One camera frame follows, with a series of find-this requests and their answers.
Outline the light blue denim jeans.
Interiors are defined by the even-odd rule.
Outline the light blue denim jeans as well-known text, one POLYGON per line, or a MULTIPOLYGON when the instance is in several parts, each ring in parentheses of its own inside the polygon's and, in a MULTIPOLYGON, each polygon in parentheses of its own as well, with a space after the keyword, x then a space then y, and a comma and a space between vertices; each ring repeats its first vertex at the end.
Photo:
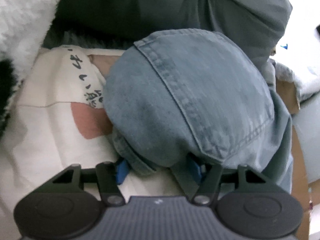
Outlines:
POLYGON ((114 148, 142 176, 169 168, 191 196, 192 153, 225 168, 250 166, 292 189, 289 111, 221 33, 165 30, 135 42, 106 75, 103 97, 114 148))

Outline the cream patterned bed sheet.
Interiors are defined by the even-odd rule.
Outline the cream patterned bed sheet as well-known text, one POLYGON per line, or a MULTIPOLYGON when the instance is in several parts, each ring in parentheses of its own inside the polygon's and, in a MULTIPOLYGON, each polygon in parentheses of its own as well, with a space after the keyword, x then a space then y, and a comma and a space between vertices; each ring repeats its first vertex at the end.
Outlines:
POLYGON ((71 164, 115 162, 102 104, 104 76, 121 50, 41 49, 1 138, 1 239, 18 239, 15 205, 71 164))

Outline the brown cardboard box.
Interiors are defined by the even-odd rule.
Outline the brown cardboard box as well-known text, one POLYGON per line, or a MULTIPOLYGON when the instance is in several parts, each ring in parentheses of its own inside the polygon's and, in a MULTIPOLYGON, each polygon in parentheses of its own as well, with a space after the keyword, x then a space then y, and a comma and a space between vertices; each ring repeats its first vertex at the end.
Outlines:
MULTIPOLYGON (((292 82, 276 80, 276 90, 291 115, 299 112, 296 98, 296 87, 292 82)), ((296 129, 292 129, 292 155, 293 155, 293 186, 292 195, 300 202, 303 208, 303 219, 296 233, 298 239, 309 239, 310 213, 312 201, 309 192, 308 179, 303 151, 298 139, 296 129)))

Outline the grey translucent plastic bin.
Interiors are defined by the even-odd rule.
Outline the grey translucent plastic bin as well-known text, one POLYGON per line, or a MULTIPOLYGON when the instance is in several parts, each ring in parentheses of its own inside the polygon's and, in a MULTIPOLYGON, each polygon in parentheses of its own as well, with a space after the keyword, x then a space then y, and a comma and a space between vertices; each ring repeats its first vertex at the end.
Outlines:
POLYGON ((319 180, 319 100, 312 98, 303 102, 292 120, 295 132, 292 146, 294 178, 306 177, 311 184, 319 180))

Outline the white crumpled plastic bag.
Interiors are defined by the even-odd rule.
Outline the white crumpled plastic bag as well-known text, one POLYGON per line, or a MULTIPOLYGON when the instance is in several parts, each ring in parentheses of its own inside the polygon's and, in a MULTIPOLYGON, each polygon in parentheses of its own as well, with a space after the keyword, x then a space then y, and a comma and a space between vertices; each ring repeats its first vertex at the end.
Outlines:
POLYGON ((272 57, 270 61, 275 68, 278 80, 295 85, 298 103, 308 100, 319 92, 319 64, 317 62, 302 61, 302 63, 282 64, 272 57))

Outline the dark grey-green garment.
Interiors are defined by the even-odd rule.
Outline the dark grey-green garment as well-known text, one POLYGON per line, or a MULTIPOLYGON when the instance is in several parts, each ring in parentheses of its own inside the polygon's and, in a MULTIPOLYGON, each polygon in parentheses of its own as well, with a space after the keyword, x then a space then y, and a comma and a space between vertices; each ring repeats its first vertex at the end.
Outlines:
POLYGON ((291 11, 289 0, 61 0, 43 45, 127 49, 160 30, 218 31, 247 54, 272 86, 276 74, 270 53, 291 11))

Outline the white fluffy fleece garment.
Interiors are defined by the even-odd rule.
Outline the white fluffy fleece garment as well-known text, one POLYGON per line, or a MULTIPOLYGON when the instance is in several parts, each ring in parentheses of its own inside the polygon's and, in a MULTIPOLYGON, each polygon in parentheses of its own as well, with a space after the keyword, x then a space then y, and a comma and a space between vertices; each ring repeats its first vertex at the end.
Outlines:
POLYGON ((1 0, 1 131, 60 0, 1 0))

